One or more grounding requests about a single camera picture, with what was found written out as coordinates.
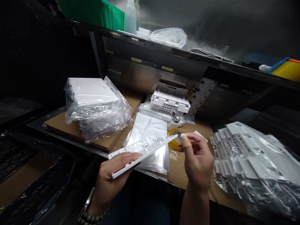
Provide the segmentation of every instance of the white cable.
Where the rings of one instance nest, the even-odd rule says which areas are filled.
[[[210,53],[210,52],[208,52],[208,51],[206,51],[202,48],[191,48],[188,51],[192,52],[194,54],[197,54],[197,55],[203,55],[203,56],[207,56],[207,57],[214,58],[214,59],[217,59],[217,60],[225,61],[225,62],[228,62],[228,63],[234,63],[233,60],[224,58],[222,56],[219,56],[219,55],[216,55],[216,54],[213,54],[213,53]]]

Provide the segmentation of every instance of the white bottle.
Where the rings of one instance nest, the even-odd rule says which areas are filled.
[[[124,31],[137,34],[137,11],[134,7],[134,0],[127,0],[125,6]]]

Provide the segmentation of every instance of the cardboard sheet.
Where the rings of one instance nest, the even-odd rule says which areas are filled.
[[[120,91],[131,106],[133,115],[136,109],[139,107],[141,101],[143,100],[143,95],[126,90]],[[81,130],[79,129],[78,122],[73,121],[71,124],[67,125],[65,122],[65,113],[59,114],[58,116],[51,118],[50,120],[46,121],[45,124],[56,130],[59,130],[60,132],[66,133],[77,140],[84,142],[84,139],[81,137]],[[112,147],[120,137],[122,131],[123,130],[114,132],[109,137],[103,140],[96,140],[93,144],[109,151],[110,149],[112,149]]]
[[[201,122],[199,120],[195,120],[195,125],[190,123],[185,123],[182,127],[180,127],[180,129],[185,133],[191,133],[197,130],[208,140],[209,137],[213,135],[213,131],[210,125]],[[210,141],[208,142],[208,146],[210,148],[210,151],[214,154]],[[168,174],[168,182],[173,183],[185,189],[186,186],[188,185],[188,176],[184,168],[184,160],[185,160],[184,152],[176,151],[171,147],[169,147],[169,152],[170,152],[170,172]],[[214,181],[213,174],[211,177],[211,184],[212,187],[209,193],[210,200],[214,202],[219,202],[222,205],[225,205],[229,208],[247,214],[243,202],[238,197],[230,196],[229,194],[225,193],[222,189],[220,189]]]

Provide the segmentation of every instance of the cardboard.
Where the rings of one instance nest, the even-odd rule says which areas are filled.
[[[201,122],[199,120],[195,121],[195,124],[185,123],[180,129],[185,133],[191,133],[198,131],[206,139],[209,140],[209,137],[213,135],[213,131],[210,125]],[[214,154],[213,147],[211,146],[210,141],[208,146],[212,154]],[[173,183],[183,189],[188,185],[188,176],[184,168],[185,155],[184,152],[179,152],[169,147],[170,152],[170,172],[168,174],[168,182]],[[247,214],[247,210],[243,202],[237,196],[230,196],[220,189],[214,181],[213,174],[211,176],[211,184],[209,198],[210,200],[220,203],[224,206],[237,210],[239,212]]]
[[[39,151],[25,165],[0,184],[0,213],[53,164],[51,157]]]
[[[142,102],[143,95],[135,93],[135,92],[131,92],[131,91],[126,91],[126,90],[120,90],[120,92],[123,94],[123,96],[126,98],[128,104],[131,106],[131,108],[132,108],[131,115],[133,115],[135,113],[135,111],[137,110],[137,108],[139,107],[140,103]],[[50,120],[46,121],[45,124],[49,127],[59,130],[60,132],[67,133],[68,135],[72,136],[73,138],[75,138],[77,140],[84,142],[84,139],[81,137],[81,130],[79,129],[78,122],[73,121],[71,124],[67,125],[66,121],[65,121],[65,113],[59,114],[56,117],[51,118]],[[114,144],[120,137],[122,131],[123,130],[114,132],[109,137],[107,137],[103,140],[96,140],[93,144],[109,151],[110,149],[112,149],[112,147],[114,146]]]

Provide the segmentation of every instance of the tape roll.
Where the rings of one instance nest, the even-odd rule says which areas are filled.
[[[178,128],[173,128],[169,131],[168,136],[172,136],[177,134],[178,138],[172,140],[171,142],[169,142],[169,146],[175,150],[179,150],[180,147],[178,146],[178,144],[181,143],[182,139],[181,139],[181,134],[184,133],[182,130],[178,129]]]

